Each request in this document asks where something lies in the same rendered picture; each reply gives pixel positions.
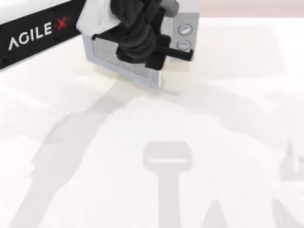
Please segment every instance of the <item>speaker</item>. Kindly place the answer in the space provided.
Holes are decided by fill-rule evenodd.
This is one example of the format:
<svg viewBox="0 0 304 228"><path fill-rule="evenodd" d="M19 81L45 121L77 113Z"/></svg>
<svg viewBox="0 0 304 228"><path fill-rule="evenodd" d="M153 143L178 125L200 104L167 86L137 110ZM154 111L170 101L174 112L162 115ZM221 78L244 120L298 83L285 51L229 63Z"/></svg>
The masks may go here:
<svg viewBox="0 0 304 228"><path fill-rule="evenodd" d="M195 50L199 27L199 0L162 0L166 17L162 23L162 34L171 37L171 48L182 51ZM151 89L161 86L161 71L146 68L145 64L120 61L116 56L117 43L83 35L88 61L119 73L130 80L142 83ZM180 61L170 58L169 61Z"/></svg>

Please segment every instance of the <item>white tabletop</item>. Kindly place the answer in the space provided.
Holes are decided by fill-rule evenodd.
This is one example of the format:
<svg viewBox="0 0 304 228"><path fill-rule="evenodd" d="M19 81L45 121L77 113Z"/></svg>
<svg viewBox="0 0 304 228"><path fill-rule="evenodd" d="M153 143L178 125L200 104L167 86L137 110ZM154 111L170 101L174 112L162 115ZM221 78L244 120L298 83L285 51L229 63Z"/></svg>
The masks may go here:
<svg viewBox="0 0 304 228"><path fill-rule="evenodd" d="M81 37L1 71L0 227L303 227L303 28L203 19L159 92L87 62ZM192 156L177 185L182 164L143 164L160 142Z"/></svg>

